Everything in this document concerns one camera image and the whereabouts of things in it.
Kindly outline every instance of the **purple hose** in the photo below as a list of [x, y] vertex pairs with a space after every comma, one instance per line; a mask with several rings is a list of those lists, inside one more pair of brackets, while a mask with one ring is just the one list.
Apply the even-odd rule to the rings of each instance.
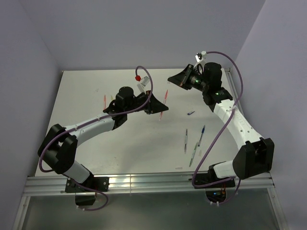
[[[241, 83], [241, 92], [238, 96], [238, 98], [235, 100], [235, 103], [234, 103], [234, 106], [237, 105], [238, 101], [240, 100], [240, 98], [242, 97], [242, 94], [243, 94], [243, 80], [242, 80], [242, 75], [239, 71], [239, 68], [238, 66], [235, 64], [235, 62], [226, 54], [222, 53], [222, 52], [218, 52], [218, 51], [209, 51], [207, 52], [207, 54], [220, 54], [220, 55], [223, 55], [225, 56], [226, 58], [228, 58], [231, 63], [234, 65], [234, 67], [236, 68], [237, 72], [238, 72], [238, 75], [239, 75], [239, 78], [240, 78], [240, 83]], [[218, 134], [216, 135], [216, 137], [214, 138], [213, 142], [211, 143], [211, 145], [208, 147], [205, 155], [203, 156], [202, 160], [200, 161], [200, 163], [198, 164], [198, 166], [196, 167], [196, 170], [193, 174], [193, 177], [192, 177], [192, 185], [194, 186], [194, 188], [206, 188], [208, 186], [211, 186], [211, 185], [214, 185], [214, 184], [219, 184], [219, 183], [223, 183], [223, 182], [226, 182], [226, 181], [229, 181], [229, 180], [232, 180], [234, 179], [234, 177], [230, 177], [230, 178], [227, 178], [227, 179], [224, 179], [224, 180], [221, 180], [221, 181], [217, 181], [217, 182], [213, 182], [213, 183], [210, 183], [210, 184], [205, 184], [205, 185], [196, 185], [195, 184], [195, 177], [196, 177], [196, 174], [197, 172], [199, 171], [199, 169], [201, 168], [201, 165], [204, 163], [204, 161], [206, 160], [207, 156], [209, 155], [211, 149], [213, 148], [213, 146], [215, 145], [216, 141], [218, 140], [218, 138], [220, 137], [220, 135], [223, 133], [223, 131], [226, 129], [227, 125], [230, 123], [231, 119], [233, 118], [235, 114], [235, 110], [232, 110], [231, 112], [231, 115], [229, 117], [229, 119], [227, 120], [227, 122], [224, 124], [224, 126], [222, 127], [222, 129], [218, 132]], [[240, 183], [241, 183], [241, 180], [239, 180], [239, 183], [237, 185], [237, 188], [235, 190], [235, 193], [238, 191], [239, 189], [239, 186], [240, 186]]]
[[[150, 73], [147, 71], [147, 69], [146, 69], [145, 67], [143, 67], [143, 66], [137, 66], [137, 67], [136, 67], [136, 69], [135, 69], [135, 75], [138, 75], [138, 69], [140, 69], [140, 68], [143, 69], [143, 70], [146, 72], [146, 74], [148, 75], [148, 78], [149, 78], [149, 80], [150, 80], [150, 84], [151, 84], [150, 93], [149, 93], [149, 95], [148, 95], [147, 100], [144, 102], [144, 104], [142, 104], [142, 105], [139, 106], [138, 108], [132, 109], [132, 110], [130, 110], [130, 111], [126, 111], [126, 112], [121, 112], [121, 113], [117, 113], [117, 114], [111, 114], [111, 115], [102, 116], [102, 117], [99, 118], [99, 120], [102, 120], [102, 119], [107, 118], [107, 117], [110, 117], [110, 116], [118, 116], [118, 115], [124, 115], [124, 114], [131, 114], [131, 113], [133, 113], [133, 112], [136, 112], [136, 111], [142, 109], [142, 108], [149, 102], [149, 100], [150, 100], [150, 98], [151, 98], [151, 96], [152, 96], [152, 94], [153, 94], [153, 88], [154, 88], [153, 79], [152, 79], [152, 77], [150, 76]], [[83, 128], [83, 127], [85, 127], [85, 126], [88, 126], [88, 125], [90, 125], [90, 124], [92, 124], [92, 123], [94, 123], [94, 122], [96, 122], [96, 121], [98, 121], [98, 118], [95, 118], [95, 119], [93, 119], [93, 120], [91, 120], [91, 121], [88, 121], [88, 122], [85, 122], [85, 123], [79, 125], [79, 126], [77, 127], [77, 129]], [[43, 169], [42, 163], [43, 163], [43, 158], [44, 158], [44, 156], [45, 156], [45, 154], [46, 154], [47, 149], [48, 149], [57, 139], [59, 139], [59, 138], [62, 137], [63, 135], [65, 135], [65, 134], [67, 134], [67, 133], [70, 133], [70, 132], [72, 132], [72, 131], [74, 131], [74, 130], [75, 130], [75, 128], [72, 128], [72, 129], [69, 129], [69, 130], [64, 131], [63, 133], [60, 133], [59, 135], [57, 135], [56, 137], [54, 137], [54, 138], [46, 145], [46, 147], [45, 147], [44, 150], [42, 151], [42, 154], [40, 155], [39, 161], [38, 161], [39, 169], [40, 169], [42, 172], [48, 173], [48, 172], [52, 172], [52, 171], [53, 171], [52, 169], [51, 169], [51, 170], [45, 170], [45, 169]], [[104, 197], [106, 197], [106, 202], [105, 202], [102, 206], [100, 206], [100, 207], [98, 207], [98, 208], [85, 208], [85, 209], [84, 209], [85, 211], [96, 211], [96, 210], [100, 210], [100, 209], [102, 209], [103, 207], [105, 207], [105, 206], [107, 205], [107, 203], [108, 203], [108, 197], [107, 197], [106, 194], [104, 194], [103, 192], [100, 192], [100, 191], [98, 191], [98, 190], [94, 190], [94, 189], [91, 189], [91, 188], [84, 187], [83, 185], [77, 183], [75, 180], [73, 180], [73, 181], [74, 181], [74, 182], [76, 183], [76, 185], [78, 185], [80, 188], [86, 189], [86, 190], [91, 191], [91, 192], [100, 193], [101, 195], [103, 195]]]

